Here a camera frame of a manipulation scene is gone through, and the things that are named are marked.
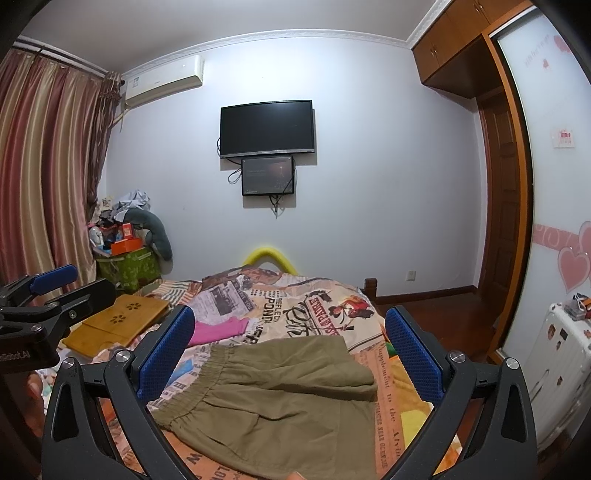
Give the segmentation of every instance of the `white suitcase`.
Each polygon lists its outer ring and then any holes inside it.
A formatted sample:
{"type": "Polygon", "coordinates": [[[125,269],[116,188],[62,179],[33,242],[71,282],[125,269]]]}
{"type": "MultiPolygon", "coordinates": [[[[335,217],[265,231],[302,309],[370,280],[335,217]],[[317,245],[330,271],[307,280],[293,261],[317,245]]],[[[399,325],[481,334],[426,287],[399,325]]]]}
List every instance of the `white suitcase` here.
{"type": "Polygon", "coordinates": [[[523,373],[541,451],[591,399],[591,322],[575,322],[552,304],[523,373]]]}

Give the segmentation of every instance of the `red box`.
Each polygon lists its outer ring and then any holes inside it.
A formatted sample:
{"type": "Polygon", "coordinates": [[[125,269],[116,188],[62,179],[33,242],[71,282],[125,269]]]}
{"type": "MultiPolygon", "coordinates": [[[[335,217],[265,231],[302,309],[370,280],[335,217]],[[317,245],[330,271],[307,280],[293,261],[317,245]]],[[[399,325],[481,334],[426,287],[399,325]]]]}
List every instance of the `red box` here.
{"type": "Polygon", "coordinates": [[[130,238],[115,242],[111,245],[111,255],[121,255],[134,252],[144,246],[141,238],[130,238]]]}
{"type": "Polygon", "coordinates": [[[124,223],[123,227],[123,238],[129,240],[134,237],[134,228],[131,226],[131,223],[124,223]]]}

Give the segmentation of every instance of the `door frame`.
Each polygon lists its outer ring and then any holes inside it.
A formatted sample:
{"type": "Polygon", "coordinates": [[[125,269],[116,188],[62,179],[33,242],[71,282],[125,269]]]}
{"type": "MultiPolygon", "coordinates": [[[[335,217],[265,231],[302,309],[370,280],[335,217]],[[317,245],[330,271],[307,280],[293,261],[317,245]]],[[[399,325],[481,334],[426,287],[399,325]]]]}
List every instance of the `door frame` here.
{"type": "Polygon", "coordinates": [[[527,134],[527,126],[525,123],[525,116],[519,100],[519,94],[515,86],[513,77],[509,66],[506,64],[502,51],[498,42],[491,39],[491,34],[505,25],[508,21],[512,20],[517,15],[521,14],[532,6],[529,0],[525,0],[517,7],[509,11],[506,15],[501,17],[499,20],[490,25],[482,36],[484,37],[485,43],[491,52],[492,58],[495,62],[496,68],[501,76],[502,88],[493,90],[489,93],[479,97],[479,113],[480,120],[482,122],[484,139],[485,139],[485,152],[486,152],[486,177],[488,185],[488,207],[487,207],[487,219],[486,219],[486,239],[485,248],[482,258],[482,268],[480,269],[480,279],[478,284],[478,293],[482,294],[482,279],[485,273],[486,260],[489,255],[489,243],[491,234],[491,222],[492,222],[492,175],[491,175],[491,157],[488,144],[488,138],[486,131],[484,130],[485,122],[483,118],[483,112],[480,108],[480,103],[484,100],[493,97],[500,93],[500,90],[505,92],[507,101],[509,103],[509,112],[513,121],[513,127],[515,131],[515,140],[517,143],[517,165],[519,170],[519,225],[517,228],[517,250],[515,253],[515,262],[513,265],[513,271],[511,273],[511,281],[509,283],[509,291],[505,300],[505,306],[501,314],[497,318],[496,332],[491,340],[489,349],[487,352],[488,358],[496,363],[500,364],[504,357],[499,353],[499,349],[505,342],[506,336],[509,333],[509,329],[513,323],[513,318],[517,305],[519,303],[519,297],[521,296],[521,290],[523,288],[525,271],[527,269],[527,262],[530,256],[531,247],[531,232],[533,225],[533,211],[534,211],[534,189],[533,189],[533,172],[532,162],[530,153],[530,143],[527,134]]]}

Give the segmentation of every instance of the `blue gripper pad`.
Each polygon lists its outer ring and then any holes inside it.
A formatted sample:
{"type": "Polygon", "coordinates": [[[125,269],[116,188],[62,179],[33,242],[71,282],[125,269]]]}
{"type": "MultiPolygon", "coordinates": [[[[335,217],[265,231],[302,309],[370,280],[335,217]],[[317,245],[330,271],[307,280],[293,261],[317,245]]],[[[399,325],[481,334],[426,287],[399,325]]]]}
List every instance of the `blue gripper pad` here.
{"type": "Polygon", "coordinates": [[[33,278],[29,291],[33,295],[45,295],[57,288],[65,287],[78,278],[78,269],[74,265],[64,265],[33,278]]]}
{"type": "Polygon", "coordinates": [[[184,307],[139,369],[138,399],[147,403],[162,394],[194,331],[193,311],[184,307]]]}
{"type": "Polygon", "coordinates": [[[396,309],[386,314],[386,334],[421,399],[439,405],[444,394],[441,370],[396,309]]]}

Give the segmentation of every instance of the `hand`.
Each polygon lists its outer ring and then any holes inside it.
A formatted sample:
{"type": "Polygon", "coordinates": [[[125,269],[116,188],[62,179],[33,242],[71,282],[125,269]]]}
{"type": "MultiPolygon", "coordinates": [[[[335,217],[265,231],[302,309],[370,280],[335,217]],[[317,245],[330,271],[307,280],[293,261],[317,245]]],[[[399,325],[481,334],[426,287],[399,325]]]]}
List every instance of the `hand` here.
{"type": "Polygon", "coordinates": [[[25,423],[37,437],[43,436],[43,427],[45,425],[45,408],[43,405],[43,382],[37,372],[29,373],[25,391],[27,393],[27,402],[23,408],[22,415],[25,423]]]}

